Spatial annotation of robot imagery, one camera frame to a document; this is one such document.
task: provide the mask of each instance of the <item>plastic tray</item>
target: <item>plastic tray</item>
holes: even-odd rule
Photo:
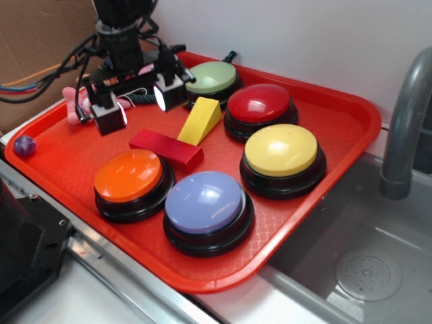
[[[191,53],[179,55],[186,66],[209,61]],[[293,200],[268,200],[251,194],[256,223],[251,235],[233,251],[212,258],[194,258],[175,250],[165,237],[163,212],[135,224],[102,219],[95,205],[93,177],[98,168],[129,150],[129,140],[142,129],[176,138],[189,110],[169,113],[156,105],[127,110],[124,130],[100,136],[93,123],[70,125],[64,101],[22,128],[5,148],[6,159],[89,226],[159,276],[186,293],[218,292],[254,275],[308,212],[357,160],[381,129],[381,117],[368,101],[342,92],[236,66],[246,85],[278,84],[286,88],[299,112],[299,125],[309,129],[327,155],[327,174],[308,195]],[[13,150],[14,138],[36,140],[35,154],[23,158]],[[194,170],[217,170],[241,183],[238,171],[244,145],[225,134],[220,122],[201,142],[204,161]],[[187,173],[175,171],[176,180]]]

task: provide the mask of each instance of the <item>stainless steel sink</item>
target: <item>stainless steel sink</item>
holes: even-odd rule
[[[379,193],[381,160],[364,154],[269,264],[361,323],[432,319],[432,179]]]

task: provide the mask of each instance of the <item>red block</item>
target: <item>red block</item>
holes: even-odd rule
[[[131,149],[150,150],[172,167],[190,173],[203,159],[204,152],[194,146],[150,130],[142,130],[129,141]]]

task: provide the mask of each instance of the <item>gray faucet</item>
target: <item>gray faucet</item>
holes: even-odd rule
[[[412,62],[396,102],[385,148],[379,191],[410,194],[412,168],[432,173],[432,47]]]

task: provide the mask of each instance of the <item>tray rim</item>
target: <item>tray rim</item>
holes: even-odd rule
[[[185,65],[188,65],[188,61],[193,61],[195,64],[204,63],[206,61],[214,61],[214,59],[210,59],[208,57],[204,57],[202,55],[197,55],[193,53],[180,53],[179,58],[184,61]],[[369,101],[360,98],[353,94],[347,94],[344,92],[340,92],[338,90],[333,90],[329,88],[325,88],[322,86],[297,81],[294,79],[290,79],[284,76],[278,76],[275,74],[270,74],[267,72],[261,72],[258,70],[250,69],[248,67],[242,67],[239,65],[235,65],[240,74],[251,74],[251,75],[259,75],[260,78],[264,78],[272,83],[282,83],[289,84],[290,86],[307,89],[307,91],[319,92],[321,95],[326,95],[329,98],[339,98],[345,100],[347,103],[351,102],[353,105],[359,105],[362,107],[362,111],[357,109],[351,109],[350,111],[343,110],[343,112],[349,113],[354,118],[360,121],[363,125],[364,134],[363,137],[354,145],[348,154],[346,154],[338,163],[337,167],[335,167],[331,172],[329,172],[321,183],[305,198],[305,200],[298,206],[298,208],[290,215],[290,217],[283,223],[283,225],[277,230],[276,233],[264,243],[263,247],[251,258],[241,269],[227,275],[222,278],[214,279],[214,280],[195,280],[187,277],[183,277],[178,273],[174,273],[170,268],[166,267],[164,264],[158,262],[158,266],[155,267],[154,263],[152,266],[144,266],[150,271],[156,273],[158,277],[160,277],[167,284],[171,285],[173,288],[178,289],[183,292],[193,293],[193,294],[202,294],[202,293],[213,293],[219,292],[222,290],[226,290],[228,288],[234,287],[238,284],[249,279],[251,276],[255,275],[261,267],[265,264],[267,259],[273,254],[273,252],[283,243],[283,241],[296,229],[296,227],[300,224],[300,222],[307,216],[307,214],[316,206],[322,196],[324,196],[333,186],[334,184],[345,174],[345,172],[349,169],[349,167],[363,154],[368,145],[377,137],[380,129],[381,129],[381,115],[379,114],[377,108],[370,103]],[[13,152],[12,143],[14,140],[23,134],[29,135],[32,137],[36,137],[40,133],[43,132],[41,130],[41,124],[43,129],[46,130],[51,126],[55,125],[59,120],[62,120],[66,117],[66,109],[65,109],[65,101],[64,99],[57,102],[57,104],[52,106],[52,109],[48,110],[46,113],[38,116],[34,120],[30,121],[26,124],[22,129],[18,130],[10,139],[8,144],[5,147],[5,158],[9,162],[9,164],[13,165],[16,169],[22,172],[25,176],[30,178],[33,182],[35,182],[38,186],[40,186],[43,190],[46,190],[49,194],[51,194],[51,190],[47,190],[52,186],[56,187],[50,180],[46,180],[36,170],[29,168],[26,164],[26,159],[22,157],[17,157]],[[71,201],[62,201],[61,204],[65,205],[66,208]],[[77,209],[82,210],[82,212],[86,213],[86,207],[77,206]],[[83,216],[79,216],[84,222],[86,220]],[[123,251],[125,248],[133,250],[137,250],[136,247],[133,247],[133,244],[129,244],[128,242],[121,240],[121,242],[112,242],[109,238],[108,241],[117,245]],[[145,258],[156,258],[149,254],[145,253]],[[142,257],[132,256],[133,259],[136,259],[142,265]]]

